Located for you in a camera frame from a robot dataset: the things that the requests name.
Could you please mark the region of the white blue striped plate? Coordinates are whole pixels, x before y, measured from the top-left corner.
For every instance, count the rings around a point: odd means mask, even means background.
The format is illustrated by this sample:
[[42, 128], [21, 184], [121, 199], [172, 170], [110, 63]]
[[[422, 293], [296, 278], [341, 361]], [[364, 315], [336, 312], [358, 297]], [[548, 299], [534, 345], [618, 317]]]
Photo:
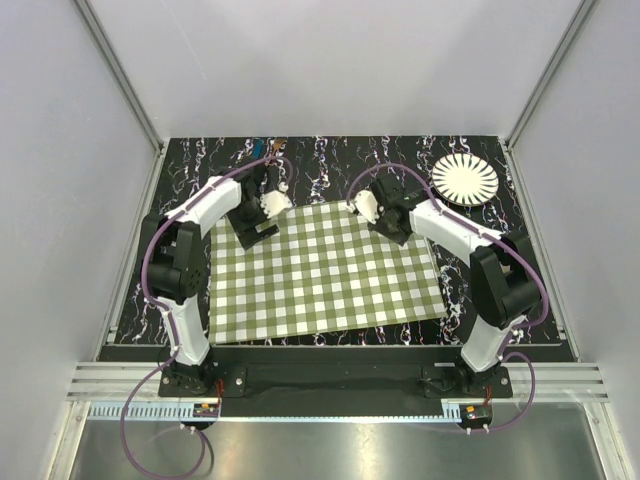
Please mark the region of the white blue striped plate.
[[499, 189], [495, 169], [486, 160], [470, 153], [440, 158], [432, 169], [432, 182], [443, 199], [463, 207], [482, 206]]

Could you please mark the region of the green checkered cloth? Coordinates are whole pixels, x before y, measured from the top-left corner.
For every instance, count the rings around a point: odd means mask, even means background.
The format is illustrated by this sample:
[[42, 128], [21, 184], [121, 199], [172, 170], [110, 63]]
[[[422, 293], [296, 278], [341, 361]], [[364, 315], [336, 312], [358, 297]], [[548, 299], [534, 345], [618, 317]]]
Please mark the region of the green checkered cloth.
[[231, 344], [439, 319], [426, 239], [398, 245], [344, 203], [297, 207], [244, 250], [229, 220], [211, 230], [209, 340]]

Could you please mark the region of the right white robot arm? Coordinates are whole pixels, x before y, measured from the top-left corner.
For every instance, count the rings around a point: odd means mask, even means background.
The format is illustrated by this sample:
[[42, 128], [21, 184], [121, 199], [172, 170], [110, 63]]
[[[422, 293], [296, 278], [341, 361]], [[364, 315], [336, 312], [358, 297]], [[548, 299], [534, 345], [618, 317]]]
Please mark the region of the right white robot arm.
[[543, 322], [550, 310], [528, 237], [474, 223], [435, 199], [428, 188], [408, 193], [392, 175], [378, 176], [351, 203], [386, 238], [402, 245], [418, 235], [467, 265], [476, 320], [453, 375], [460, 393], [480, 394], [513, 330]]

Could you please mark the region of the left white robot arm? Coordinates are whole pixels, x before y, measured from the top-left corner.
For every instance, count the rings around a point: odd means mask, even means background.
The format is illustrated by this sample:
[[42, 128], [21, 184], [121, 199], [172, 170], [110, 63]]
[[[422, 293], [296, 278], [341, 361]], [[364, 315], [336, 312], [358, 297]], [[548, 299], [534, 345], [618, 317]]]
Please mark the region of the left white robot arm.
[[210, 177], [174, 209], [143, 218], [136, 274], [144, 296], [161, 312], [171, 361], [185, 367], [180, 381], [193, 395], [208, 394], [216, 382], [216, 372], [204, 364], [210, 344], [198, 304], [209, 278], [204, 239], [223, 218], [244, 250], [275, 235], [277, 226], [259, 227], [291, 207], [287, 188], [273, 158], [256, 160]]

